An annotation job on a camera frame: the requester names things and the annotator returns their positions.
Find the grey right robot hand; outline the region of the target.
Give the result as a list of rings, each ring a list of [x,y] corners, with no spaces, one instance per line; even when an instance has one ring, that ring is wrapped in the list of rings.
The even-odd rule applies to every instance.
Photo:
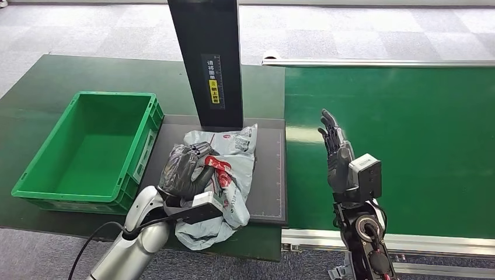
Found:
[[[344,193],[348,188],[348,165],[354,159],[352,145],[335,117],[325,108],[318,128],[327,152],[327,181],[334,193]]]

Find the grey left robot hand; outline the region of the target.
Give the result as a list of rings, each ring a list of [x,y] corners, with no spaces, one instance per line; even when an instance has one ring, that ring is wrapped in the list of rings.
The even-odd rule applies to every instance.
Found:
[[[199,160],[214,154],[215,150],[208,142],[176,144],[162,170],[158,188],[167,195],[192,200],[195,195],[204,192],[214,174],[214,168],[206,166],[193,179]]]

